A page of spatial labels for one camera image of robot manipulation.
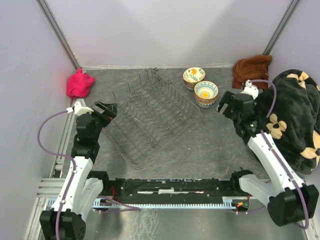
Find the pink cloth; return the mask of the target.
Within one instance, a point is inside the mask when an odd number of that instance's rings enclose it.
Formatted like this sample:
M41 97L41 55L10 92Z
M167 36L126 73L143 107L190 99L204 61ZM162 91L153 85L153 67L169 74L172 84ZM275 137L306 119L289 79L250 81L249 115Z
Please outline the pink cloth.
M78 68L75 74L71 75L67 81L66 95L71 99L86 98L96 79Z

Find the black floral blanket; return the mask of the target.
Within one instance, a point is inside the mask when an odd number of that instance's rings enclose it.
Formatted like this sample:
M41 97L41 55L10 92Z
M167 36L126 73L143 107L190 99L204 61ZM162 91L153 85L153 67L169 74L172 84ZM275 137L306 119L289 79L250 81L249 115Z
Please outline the black floral blanket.
M297 172L309 175L320 162L320 88L304 71L289 69L256 98L258 124Z

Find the wire dish rack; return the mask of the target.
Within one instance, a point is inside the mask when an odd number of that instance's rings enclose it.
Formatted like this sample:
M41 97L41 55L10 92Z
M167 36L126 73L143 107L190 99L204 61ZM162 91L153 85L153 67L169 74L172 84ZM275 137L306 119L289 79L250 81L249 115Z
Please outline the wire dish rack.
M141 168L201 117L199 107L157 68L149 68L101 99L117 116L103 129L129 166Z

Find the brown cloth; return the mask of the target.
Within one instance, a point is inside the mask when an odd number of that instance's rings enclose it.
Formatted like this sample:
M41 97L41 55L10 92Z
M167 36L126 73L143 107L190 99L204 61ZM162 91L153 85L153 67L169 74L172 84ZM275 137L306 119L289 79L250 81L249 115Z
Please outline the brown cloth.
M256 55L236 62L232 68L232 88L241 89L247 80L269 80L271 55Z

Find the red scale patterned bowl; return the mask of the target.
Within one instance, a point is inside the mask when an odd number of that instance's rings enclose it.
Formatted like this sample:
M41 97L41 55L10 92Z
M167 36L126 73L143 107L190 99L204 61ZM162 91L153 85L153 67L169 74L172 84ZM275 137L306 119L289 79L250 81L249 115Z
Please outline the red scale patterned bowl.
M186 87L188 90L191 90L191 91L193 91L193 90L195 89L194 86L185 85L185 87Z

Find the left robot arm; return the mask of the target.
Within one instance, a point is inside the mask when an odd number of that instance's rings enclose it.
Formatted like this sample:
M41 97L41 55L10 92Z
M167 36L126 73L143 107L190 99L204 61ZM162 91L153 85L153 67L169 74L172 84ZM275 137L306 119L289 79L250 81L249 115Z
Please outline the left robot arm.
M103 214L142 209L205 208L245 209L250 194L239 180L248 170L234 172L228 180L125 179L111 180L106 171L93 169L102 130L116 122L120 106L97 101L85 106L77 101L66 110L76 115L76 130L70 167L63 186L50 209L39 217L47 240L82 240L90 211Z

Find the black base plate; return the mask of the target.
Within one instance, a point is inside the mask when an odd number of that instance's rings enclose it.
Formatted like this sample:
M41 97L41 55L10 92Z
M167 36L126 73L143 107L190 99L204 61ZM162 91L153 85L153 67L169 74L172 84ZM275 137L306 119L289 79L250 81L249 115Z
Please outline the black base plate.
M246 199L231 180L117 178L106 182L99 196L123 204L221 204L224 197Z

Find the yellow teal bowl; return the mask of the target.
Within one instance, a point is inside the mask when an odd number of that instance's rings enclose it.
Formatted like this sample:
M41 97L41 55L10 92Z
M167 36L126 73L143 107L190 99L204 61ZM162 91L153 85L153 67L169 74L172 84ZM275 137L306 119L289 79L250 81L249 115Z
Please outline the yellow teal bowl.
M215 101L219 94L219 88L211 81L200 81L194 87L195 97L201 101Z

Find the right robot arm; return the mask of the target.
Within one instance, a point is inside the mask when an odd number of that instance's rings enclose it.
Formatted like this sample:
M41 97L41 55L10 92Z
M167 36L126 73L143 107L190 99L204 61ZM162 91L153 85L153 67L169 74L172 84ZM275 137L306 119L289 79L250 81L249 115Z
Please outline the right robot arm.
M319 191L313 184L307 185L289 166L272 136L259 126L254 108L252 95L230 91L223 94L217 105L217 111L223 110L223 115L232 120L236 134L258 158L270 183L243 170L229 183L229 189L236 196L246 192L259 200L277 226L304 221L301 228L307 229L315 214Z

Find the yellow green floral bowl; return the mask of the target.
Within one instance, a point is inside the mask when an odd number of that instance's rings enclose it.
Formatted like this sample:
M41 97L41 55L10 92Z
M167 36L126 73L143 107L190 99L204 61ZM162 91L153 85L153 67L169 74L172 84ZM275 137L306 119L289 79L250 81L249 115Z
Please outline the yellow green floral bowl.
M205 71L200 67L190 67L184 71L183 80L188 83L197 83L202 81L206 76Z

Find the grey blue bowl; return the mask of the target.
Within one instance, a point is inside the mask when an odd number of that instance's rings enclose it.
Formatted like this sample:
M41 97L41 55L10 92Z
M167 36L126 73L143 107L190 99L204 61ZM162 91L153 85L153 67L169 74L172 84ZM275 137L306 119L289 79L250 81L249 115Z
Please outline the grey blue bowl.
M200 101L199 99L195 99L197 103L203 103L203 104L212 104L215 103L216 100L215 99L211 99L210 101Z

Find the grey purple bowl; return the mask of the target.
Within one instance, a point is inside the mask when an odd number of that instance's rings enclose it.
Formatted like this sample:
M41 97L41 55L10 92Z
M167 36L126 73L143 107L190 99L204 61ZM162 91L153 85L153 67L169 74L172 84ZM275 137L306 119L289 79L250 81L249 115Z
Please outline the grey purple bowl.
M194 81L194 80L186 80L184 79L184 84L187 85L187 86L194 86L198 83L198 81Z

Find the black striped white bowl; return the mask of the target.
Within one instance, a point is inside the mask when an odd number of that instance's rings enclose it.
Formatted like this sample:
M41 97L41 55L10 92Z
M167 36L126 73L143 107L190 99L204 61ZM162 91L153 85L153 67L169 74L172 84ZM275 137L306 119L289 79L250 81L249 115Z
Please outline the black striped white bowl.
M204 109L208 109L208 108L212 108L215 104L212 103L212 104L203 104L201 102L198 102L197 103L201 108L204 108Z

